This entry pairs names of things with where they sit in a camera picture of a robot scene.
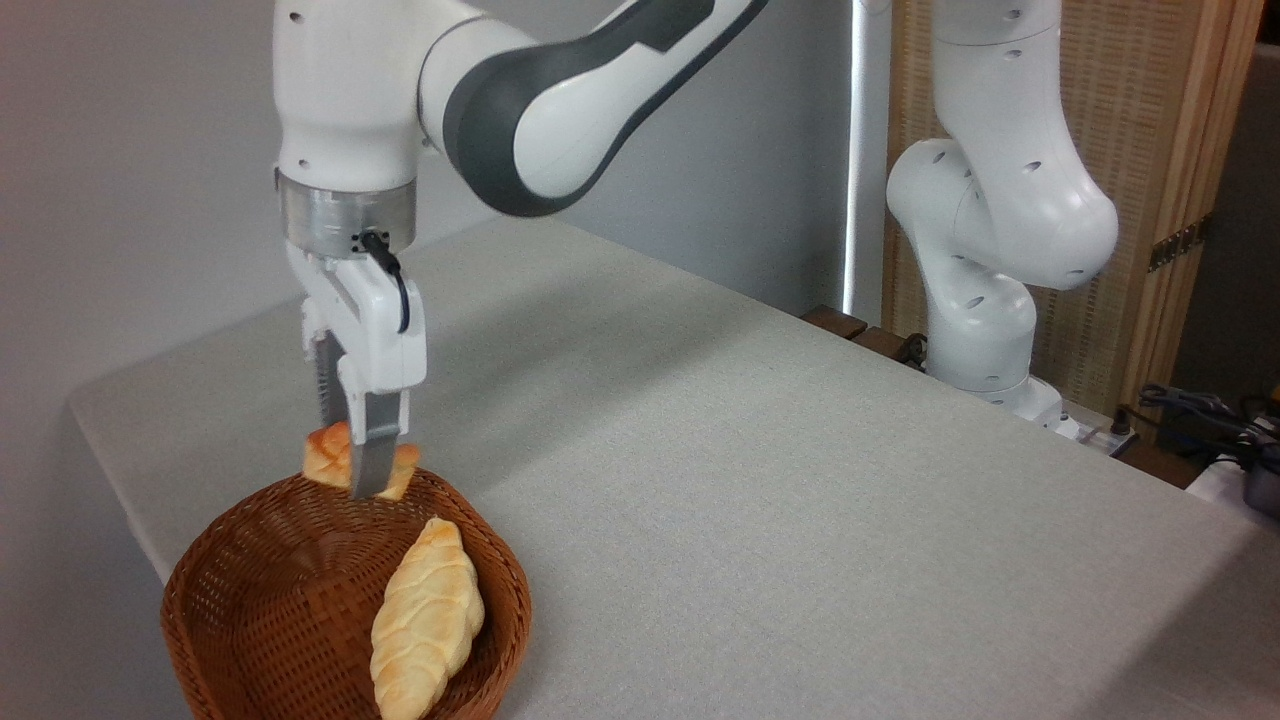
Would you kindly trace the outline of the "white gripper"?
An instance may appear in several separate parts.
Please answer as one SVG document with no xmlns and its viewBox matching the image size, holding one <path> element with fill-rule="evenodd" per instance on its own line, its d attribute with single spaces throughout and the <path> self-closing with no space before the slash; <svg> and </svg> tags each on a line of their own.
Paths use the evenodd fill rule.
<svg viewBox="0 0 1280 720">
<path fill-rule="evenodd" d="M 351 496 L 385 491 L 410 391 L 425 379 L 425 311 L 417 286 L 369 254 L 330 258 L 285 243 L 303 287 L 303 350 L 315 373 L 320 427 L 348 424 Z"/>
</svg>

